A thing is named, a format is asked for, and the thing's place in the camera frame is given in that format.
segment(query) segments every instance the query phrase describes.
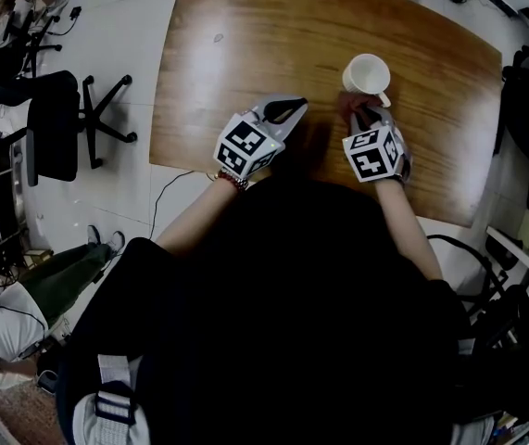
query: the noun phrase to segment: chair base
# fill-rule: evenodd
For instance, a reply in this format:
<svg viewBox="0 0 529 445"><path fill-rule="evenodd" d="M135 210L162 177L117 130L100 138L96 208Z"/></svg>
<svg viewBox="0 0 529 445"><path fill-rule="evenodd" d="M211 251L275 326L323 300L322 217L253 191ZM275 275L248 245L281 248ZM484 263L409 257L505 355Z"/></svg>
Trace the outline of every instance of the chair base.
<svg viewBox="0 0 529 445"><path fill-rule="evenodd" d="M103 165L103 160L95 156L95 131L103 132L104 134L114 137L125 144L131 144L138 140L138 135L135 132L130 132L126 135L112 129L108 125L104 124L100 120L102 112L106 109L107 104L116 96L122 86L129 85L132 83L132 77L130 75L124 76L118 81L118 83L112 87L107 95L101 100L97 107L94 108L91 102L91 96L89 94L89 86L94 83L94 77L88 76L82 82L82 98L83 107L82 113L84 118L82 119L82 128L87 130L87 146L89 147L89 159L91 161L91 168L99 168Z"/></svg>

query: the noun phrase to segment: tile floor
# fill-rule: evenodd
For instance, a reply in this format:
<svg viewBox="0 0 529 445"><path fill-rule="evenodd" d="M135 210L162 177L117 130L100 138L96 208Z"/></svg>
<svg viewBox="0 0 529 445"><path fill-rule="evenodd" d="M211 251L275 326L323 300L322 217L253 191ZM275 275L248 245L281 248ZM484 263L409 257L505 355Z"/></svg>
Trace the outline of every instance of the tile floor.
<svg viewBox="0 0 529 445"><path fill-rule="evenodd" d="M518 20L505 17L485 0L470 0L463 6L448 0L414 0L466 27L501 51L503 63L529 44L529 29ZM63 32L70 26L73 6L82 15L66 36L50 37L61 43L62 52L46 53L40 72L71 71L81 83L89 74L95 78L92 96L97 102L121 76L131 74L133 83L110 104L104 121L122 132L135 131L138 142L124 145L98 138L98 153L105 166L91 171L86 144L81 140L80 170L75 182L67 184L40 179L35 188L26 188L26 209L32 240L36 247L59 252L85 242L85 229L95 224L108 237L121 230L132 239L148 236L155 215L156 235L188 206L208 185L204 173L193 173L168 188L154 213L155 201L165 183L181 170L148 163L153 97L161 50L175 0L71 0L62 20L53 29ZM0 108L0 130L10 133L24 126L27 104ZM491 172L471 229L421 219L428 234L453 235L478 248L485 242L485 228L492 223L514 234L523 216L529 181L529 162L508 136L503 149L493 159ZM472 263L454 248L435 243L437 256L447 280L458 286L472 270ZM521 278L523 270L516 273ZM97 286L91 286L67 313L73 326Z"/></svg>

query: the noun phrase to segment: wooden table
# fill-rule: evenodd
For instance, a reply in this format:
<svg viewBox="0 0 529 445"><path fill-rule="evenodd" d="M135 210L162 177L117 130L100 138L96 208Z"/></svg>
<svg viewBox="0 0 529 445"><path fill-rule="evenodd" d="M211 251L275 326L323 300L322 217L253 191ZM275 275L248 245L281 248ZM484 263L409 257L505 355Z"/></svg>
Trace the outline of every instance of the wooden table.
<svg viewBox="0 0 529 445"><path fill-rule="evenodd" d="M495 144L501 56L408 0L176 0L159 69L150 162L214 172L217 137L262 95L302 95L309 111L284 163L313 179L359 184L336 110L359 53L390 67L392 114L414 157L415 212L472 224Z"/></svg>

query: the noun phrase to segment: bracelet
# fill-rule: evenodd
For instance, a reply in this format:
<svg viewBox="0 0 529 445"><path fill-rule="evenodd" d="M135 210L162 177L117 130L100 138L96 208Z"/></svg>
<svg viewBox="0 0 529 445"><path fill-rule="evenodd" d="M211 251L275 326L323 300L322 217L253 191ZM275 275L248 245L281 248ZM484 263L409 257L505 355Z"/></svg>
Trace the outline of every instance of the bracelet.
<svg viewBox="0 0 529 445"><path fill-rule="evenodd" d="M239 178L224 168L221 168L219 170L219 172L215 175L215 178L222 178L223 180L227 180L229 183L235 186L237 191L239 191L240 193L244 193L247 190L246 179Z"/></svg>

